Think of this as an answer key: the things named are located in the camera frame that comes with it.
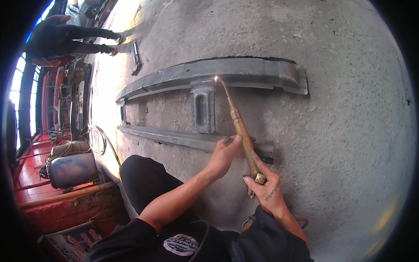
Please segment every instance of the hand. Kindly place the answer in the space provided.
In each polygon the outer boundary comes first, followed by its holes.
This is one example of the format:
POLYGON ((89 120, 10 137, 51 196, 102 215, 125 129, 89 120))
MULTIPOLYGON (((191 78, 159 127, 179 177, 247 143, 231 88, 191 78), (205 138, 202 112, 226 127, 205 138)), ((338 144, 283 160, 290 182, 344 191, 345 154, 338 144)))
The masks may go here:
POLYGON ((54 59, 49 62, 48 67, 57 67, 61 64, 61 61, 54 59))
POLYGON ((61 23, 65 25, 70 19, 71 16, 63 16, 63 18, 61 19, 61 23))
POLYGON ((287 210, 284 197, 281 191, 281 181, 278 174, 272 172, 265 163, 260 160, 255 151, 251 153, 259 170, 266 176, 266 184, 261 185, 255 182, 250 176, 245 177, 244 181, 259 200, 259 203, 274 215, 281 216, 282 212, 287 210))
POLYGON ((222 178, 227 173, 233 157, 239 156, 241 153, 243 138, 241 135, 234 135, 231 138, 233 141, 227 146, 222 143, 224 139, 217 142, 211 159, 204 168, 205 171, 214 175, 216 180, 222 178))

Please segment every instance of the standing person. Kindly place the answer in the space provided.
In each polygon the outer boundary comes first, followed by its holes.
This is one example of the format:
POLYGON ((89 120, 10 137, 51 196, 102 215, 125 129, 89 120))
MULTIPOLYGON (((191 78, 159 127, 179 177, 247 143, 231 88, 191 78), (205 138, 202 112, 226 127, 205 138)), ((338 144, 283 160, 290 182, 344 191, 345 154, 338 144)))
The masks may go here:
POLYGON ((116 54, 116 48, 105 44, 86 44, 74 39, 85 37, 103 37, 114 39, 122 44, 125 39, 121 34, 98 27, 66 25, 70 16, 53 15, 39 24, 32 31, 25 45, 26 61, 38 66, 56 67, 59 59, 70 54, 116 54))
POLYGON ((250 177, 246 183, 273 215, 258 206, 253 223, 239 234, 219 231, 191 212, 191 204, 227 173, 241 152, 241 135, 232 138, 228 146, 218 141, 207 166, 185 183, 150 158, 127 158, 119 173, 140 215, 96 243, 84 261, 312 262, 307 237, 285 205, 279 176, 254 151, 252 158, 267 183, 257 184, 250 177))

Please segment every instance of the tank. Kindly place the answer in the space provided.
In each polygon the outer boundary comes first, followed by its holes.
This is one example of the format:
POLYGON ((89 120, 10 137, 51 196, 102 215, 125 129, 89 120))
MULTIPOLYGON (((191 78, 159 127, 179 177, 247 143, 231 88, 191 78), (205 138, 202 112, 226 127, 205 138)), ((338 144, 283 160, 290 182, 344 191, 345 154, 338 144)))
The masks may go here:
POLYGON ((99 179, 92 153, 63 156, 47 163, 53 188, 69 188, 99 179))
MULTIPOLYGON (((51 157, 58 156, 68 149, 69 145, 57 145, 51 149, 51 157)), ((87 141, 71 141, 71 147, 68 152, 86 152, 90 149, 87 141)))

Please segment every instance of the concrete floor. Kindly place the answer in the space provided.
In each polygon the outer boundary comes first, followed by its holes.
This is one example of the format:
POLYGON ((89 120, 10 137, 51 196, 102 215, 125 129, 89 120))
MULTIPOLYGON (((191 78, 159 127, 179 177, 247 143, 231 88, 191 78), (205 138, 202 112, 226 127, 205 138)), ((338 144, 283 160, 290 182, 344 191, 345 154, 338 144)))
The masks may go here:
MULTIPOLYGON (((416 118, 402 56, 369 3, 120 0, 103 27, 123 32, 127 41, 115 57, 96 54, 86 59, 93 64, 92 120, 108 135, 121 161, 132 154, 151 157, 186 181, 210 158, 199 150, 157 145, 116 129, 116 95, 134 80, 203 58, 292 59, 306 68, 308 96, 231 89, 249 133, 258 142, 275 142, 270 168, 281 176, 292 213, 310 221, 305 232, 315 261, 360 261, 383 243, 411 180, 416 118), (134 39, 141 41, 144 63, 135 77, 130 75, 134 39)), ((216 92, 215 99, 217 131, 234 134, 225 94, 216 92)), ((127 120, 191 131, 189 90, 133 101, 127 120)), ((93 140, 98 145, 95 134, 93 140)), ((118 181, 110 150, 96 160, 102 172, 118 181)), ((204 195, 208 220, 221 230, 240 231, 257 206, 241 184, 246 172, 245 161, 235 160, 204 195)))

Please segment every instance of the tattoo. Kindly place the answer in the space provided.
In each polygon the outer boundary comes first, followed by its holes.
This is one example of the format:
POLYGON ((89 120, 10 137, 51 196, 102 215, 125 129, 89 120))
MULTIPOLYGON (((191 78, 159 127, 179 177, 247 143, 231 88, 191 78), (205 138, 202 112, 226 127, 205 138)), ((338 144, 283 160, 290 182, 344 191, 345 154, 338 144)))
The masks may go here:
POLYGON ((279 188, 279 183, 278 183, 278 185, 272 190, 272 192, 269 194, 269 195, 267 195, 266 196, 266 198, 265 198, 265 201, 266 202, 268 202, 269 201, 269 199, 272 197, 272 195, 274 195, 275 194, 275 190, 277 190, 279 188))

